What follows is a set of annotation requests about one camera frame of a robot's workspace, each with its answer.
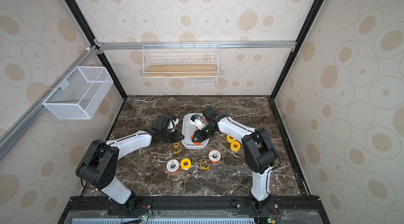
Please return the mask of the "aluminium rail wall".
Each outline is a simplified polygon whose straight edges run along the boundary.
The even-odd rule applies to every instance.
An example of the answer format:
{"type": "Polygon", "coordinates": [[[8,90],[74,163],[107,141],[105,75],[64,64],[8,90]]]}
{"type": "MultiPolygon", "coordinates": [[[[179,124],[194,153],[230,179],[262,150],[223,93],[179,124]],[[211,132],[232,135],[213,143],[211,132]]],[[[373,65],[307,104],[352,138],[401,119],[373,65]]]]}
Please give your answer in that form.
{"type": "Polygon", "coordinates": [[[36,102],[16,121],[11,128],[1,137],[1,160],[11,151],[16,143],[24,136],[30,127],[37,121],[41,114],[46,110],[42,104],[43,101],[56,90],[66,77],[78,66],[86,63],[97,51],[97,46],[93,45],[77,58],[74,63],[67,68],[54,84],[36,100],[36,102]]]}
{"type": "Polygon", "coordinates": [[[145,43],[106,43],[95,40],[95,44],[102,50],[127,49],[191,49],[213,48],[219,49],[250,49],[250,48],[294,48],[295,41],[232,41],[232,42],[145,42],[145,43]]]}

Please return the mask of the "yellow black roll lower centre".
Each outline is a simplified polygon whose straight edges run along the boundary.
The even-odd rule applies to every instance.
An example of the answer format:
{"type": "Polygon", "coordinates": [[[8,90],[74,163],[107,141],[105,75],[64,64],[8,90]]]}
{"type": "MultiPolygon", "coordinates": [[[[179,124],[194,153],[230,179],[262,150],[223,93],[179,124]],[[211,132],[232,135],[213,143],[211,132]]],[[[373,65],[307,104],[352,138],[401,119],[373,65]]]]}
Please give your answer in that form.
{"type": "Polygon", "coordinates": [[[210,160],[209,159],[202,159],[199,163],[199,167],[202,170],[208,170],[210,168],[210,160]]]}

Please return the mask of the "orange tape roll lower left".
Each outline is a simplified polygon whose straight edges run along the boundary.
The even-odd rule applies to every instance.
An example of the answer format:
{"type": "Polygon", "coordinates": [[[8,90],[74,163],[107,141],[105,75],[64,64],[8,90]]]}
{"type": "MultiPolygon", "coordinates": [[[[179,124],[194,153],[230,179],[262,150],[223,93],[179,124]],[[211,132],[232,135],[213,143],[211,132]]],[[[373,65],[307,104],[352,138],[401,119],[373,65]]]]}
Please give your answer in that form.
{"type": "Polygon", "coordinates": [[[178,160],[172,159],[172,160],[168,161],[166,164],[166,169],[170,173],[178,172],[180,169],[180,164],[179,164],[178,160]]]}

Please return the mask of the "yellow tape roll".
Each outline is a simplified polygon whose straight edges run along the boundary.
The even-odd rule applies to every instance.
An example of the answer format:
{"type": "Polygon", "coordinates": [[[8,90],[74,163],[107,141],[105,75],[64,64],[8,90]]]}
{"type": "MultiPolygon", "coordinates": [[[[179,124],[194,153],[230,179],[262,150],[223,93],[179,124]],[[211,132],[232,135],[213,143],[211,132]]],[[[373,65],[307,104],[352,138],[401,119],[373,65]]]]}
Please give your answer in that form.
{"type": "Polygon", "coordinates": [[[180,162],[182,170],[189,170],[191,168],[191,161],[189,158],[184,158],[180,162]]]}
{"type": "Polygon", "coordinates": [[[235,138],[231,137],[231,135],[227,135],[226,140],[230,144],[237,141],[235,138]]]}
{"type": "Polygon", "coordinates": [[[241,144],[237,141],[234,141],[230,144],[230,149],[233,152],[239,152],[241,149],[241,144]]]}

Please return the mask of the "orange tape roll lower right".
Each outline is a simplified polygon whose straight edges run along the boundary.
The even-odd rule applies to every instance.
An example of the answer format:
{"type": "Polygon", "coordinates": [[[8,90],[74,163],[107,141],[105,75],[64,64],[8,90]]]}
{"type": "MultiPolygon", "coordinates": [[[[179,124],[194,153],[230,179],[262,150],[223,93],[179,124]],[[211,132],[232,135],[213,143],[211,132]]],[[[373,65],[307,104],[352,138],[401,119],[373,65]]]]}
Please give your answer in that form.
{"type": "Polygon", "coordinates": [[[210,153],[209,153],[209,160],[212,162],[212,163],[218,163],[220,160],[221,160],[221,153],[219,152],[219,151],[217,151],[217,150],[212,150],[210,153]]]}

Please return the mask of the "yellow black flat roll lower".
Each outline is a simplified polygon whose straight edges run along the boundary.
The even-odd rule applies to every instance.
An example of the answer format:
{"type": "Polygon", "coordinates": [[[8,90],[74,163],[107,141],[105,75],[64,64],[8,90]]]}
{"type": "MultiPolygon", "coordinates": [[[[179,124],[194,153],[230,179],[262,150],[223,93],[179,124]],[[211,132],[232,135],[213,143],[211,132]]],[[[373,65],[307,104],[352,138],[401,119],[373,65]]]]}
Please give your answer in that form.
{"type": "Polygon", "coordinates": [[[172,151],[175,154],[180,153],[182,151],[182,145],[180,143],[174,143],[173,146],[172,146],[172,151]]]}

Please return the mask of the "aluminium rail back wall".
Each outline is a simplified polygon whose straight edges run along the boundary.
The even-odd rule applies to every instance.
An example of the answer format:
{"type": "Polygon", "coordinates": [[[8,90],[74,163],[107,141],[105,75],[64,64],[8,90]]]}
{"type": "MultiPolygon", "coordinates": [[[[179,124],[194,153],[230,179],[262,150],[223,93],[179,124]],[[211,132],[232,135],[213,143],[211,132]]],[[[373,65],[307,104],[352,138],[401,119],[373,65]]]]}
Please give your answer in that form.
{"type": "Polygon", "coordinates": [[[232,42],[145,42],[145,43],[106,43],[95,40],[95,44],[102,50],[127,49],[191,49],[213,48],[219,49],[250,49],[250,48],[294,48],[295,41],[232,41],[232,42]]]}

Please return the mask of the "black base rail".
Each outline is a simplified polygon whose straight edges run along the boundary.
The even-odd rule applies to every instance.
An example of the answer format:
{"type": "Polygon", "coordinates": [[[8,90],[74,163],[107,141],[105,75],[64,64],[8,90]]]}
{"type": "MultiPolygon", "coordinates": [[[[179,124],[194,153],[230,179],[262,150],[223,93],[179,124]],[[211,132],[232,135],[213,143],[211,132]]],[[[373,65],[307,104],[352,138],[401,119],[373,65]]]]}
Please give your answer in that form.
{"type": "Polygon", "coordinates": [[[320,198],[274,196],[261,210],[248,197],[137,197],[125,209],[107,197],[72,197],[60,224],[328,224],[320,198]]]}

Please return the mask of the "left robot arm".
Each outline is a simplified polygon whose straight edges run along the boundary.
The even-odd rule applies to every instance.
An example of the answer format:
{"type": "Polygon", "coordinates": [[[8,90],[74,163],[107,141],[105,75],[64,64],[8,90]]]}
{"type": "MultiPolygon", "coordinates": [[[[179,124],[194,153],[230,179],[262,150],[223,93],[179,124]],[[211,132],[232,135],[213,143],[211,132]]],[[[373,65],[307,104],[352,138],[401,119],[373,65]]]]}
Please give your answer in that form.
{"type": "Polygon", "coordinates": [[[76,169],[81,182],[87,182],[103,194],[125,205],[135,194],[116,177],[118,161],[142,148],[156,143],[178,143],[184,139],[176,126],[176,116],[159,115],[151,127],[117,140],[94,140],[76,169]]]}

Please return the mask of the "aluminium rail left wall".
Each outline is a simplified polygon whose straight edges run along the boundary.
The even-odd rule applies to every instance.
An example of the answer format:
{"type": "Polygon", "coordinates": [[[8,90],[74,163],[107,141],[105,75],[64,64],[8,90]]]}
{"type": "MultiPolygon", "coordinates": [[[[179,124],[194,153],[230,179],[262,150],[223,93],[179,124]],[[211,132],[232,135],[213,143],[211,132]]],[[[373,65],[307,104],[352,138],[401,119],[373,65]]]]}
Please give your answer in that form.
{"type": "Polygon", "coordinates": [[[97,46],[93,45],[77,58],[74,63],[67,68],[54,84],[36,100],[36,102],[16,121],[11,128],[1,137],[1,160],[11,151],[16,143],[24,136],[30,127],[37,121],[41,114],[46,110],[42,104],[43,101],[56,90],[66,77],[78,66],[86,63],[97,51],[97,46]]]}

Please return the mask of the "orange tape roll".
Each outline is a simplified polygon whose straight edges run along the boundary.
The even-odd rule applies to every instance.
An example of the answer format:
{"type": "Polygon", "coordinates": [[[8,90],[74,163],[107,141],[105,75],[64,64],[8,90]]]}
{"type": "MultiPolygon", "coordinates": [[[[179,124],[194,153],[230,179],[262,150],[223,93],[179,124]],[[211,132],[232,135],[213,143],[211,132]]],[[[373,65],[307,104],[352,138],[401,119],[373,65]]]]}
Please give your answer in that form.
{"type": "Polygon", "coordinates": [[[217,150],[212,150],[210,153],[209,153],[209,160],[212,162],[212,163],[218,163],[220,160],[221,160],[221,153],[219,152],[219,151],[217,151],[217,150]]]}
{"type": "Polygon", "coordinates": [[[180,164],[179,164],[178,160],[172,159],[172,160],[168,161],[166,164],[166,169],[170,173],[178,172],[180,169],[180,164]]]}

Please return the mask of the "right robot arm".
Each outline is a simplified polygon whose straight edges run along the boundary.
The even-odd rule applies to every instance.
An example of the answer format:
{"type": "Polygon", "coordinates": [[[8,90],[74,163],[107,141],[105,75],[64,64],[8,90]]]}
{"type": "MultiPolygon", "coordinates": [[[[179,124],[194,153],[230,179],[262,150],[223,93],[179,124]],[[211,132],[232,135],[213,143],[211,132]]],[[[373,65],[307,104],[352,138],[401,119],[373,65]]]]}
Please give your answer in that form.
{"type": "Polygon", "coordinates": [[[280,157],[265,128],[245,126],[225,114],[219,114],[211,106],[203,115],[193,115],[189,121],[197,127],[190,138],[194,145],[200,145],[216,133],[227,134],[241,144],[246,164],[252,171],[251,195],[258,203],[270,199],[270,176],[280,157]]]}

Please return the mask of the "white plastic storage box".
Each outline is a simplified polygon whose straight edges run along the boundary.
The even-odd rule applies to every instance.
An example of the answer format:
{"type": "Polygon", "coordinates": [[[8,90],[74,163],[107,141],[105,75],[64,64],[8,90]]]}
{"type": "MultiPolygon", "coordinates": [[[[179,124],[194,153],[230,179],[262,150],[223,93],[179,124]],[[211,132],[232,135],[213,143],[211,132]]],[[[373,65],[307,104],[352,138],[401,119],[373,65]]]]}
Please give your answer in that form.
{"type": "Polygon", "coordinates": [[[196,113],[188,113],[183,118],[182,135],[184,136],[184,139],[182,140],[182,145],[184,148],[190,150],[204,149],[209,143],[209,139],[206,139],[200,145],[195,145],[191,140],[194,132],[198,130],[198,127],[190,122],[193,115],[196,115],[196,113]]]}

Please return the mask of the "orange tape roll mid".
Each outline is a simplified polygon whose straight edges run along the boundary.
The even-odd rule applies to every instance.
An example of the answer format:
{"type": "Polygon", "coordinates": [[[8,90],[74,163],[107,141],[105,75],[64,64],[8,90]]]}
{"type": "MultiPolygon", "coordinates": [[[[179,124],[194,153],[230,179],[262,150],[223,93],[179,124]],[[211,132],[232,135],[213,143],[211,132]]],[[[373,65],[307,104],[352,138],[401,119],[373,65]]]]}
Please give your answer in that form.
{"type": "Polygon", "coordinates": [[[199,140],[192,140],[193,144],[199,146],[203,143],[203,141],[199,141],[199,140]]]}

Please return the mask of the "white mesh basket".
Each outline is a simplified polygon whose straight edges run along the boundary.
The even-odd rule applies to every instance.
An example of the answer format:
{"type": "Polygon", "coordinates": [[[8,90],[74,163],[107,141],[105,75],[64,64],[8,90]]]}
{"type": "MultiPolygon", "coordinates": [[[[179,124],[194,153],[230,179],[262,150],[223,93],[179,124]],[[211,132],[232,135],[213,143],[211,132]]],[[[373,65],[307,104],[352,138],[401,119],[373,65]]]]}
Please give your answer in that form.
{"type": "Polygon", "coordinates": [[[113,85],[105,67],[78,66],[44,100],[60,120],[92,119],[113,85]]]}

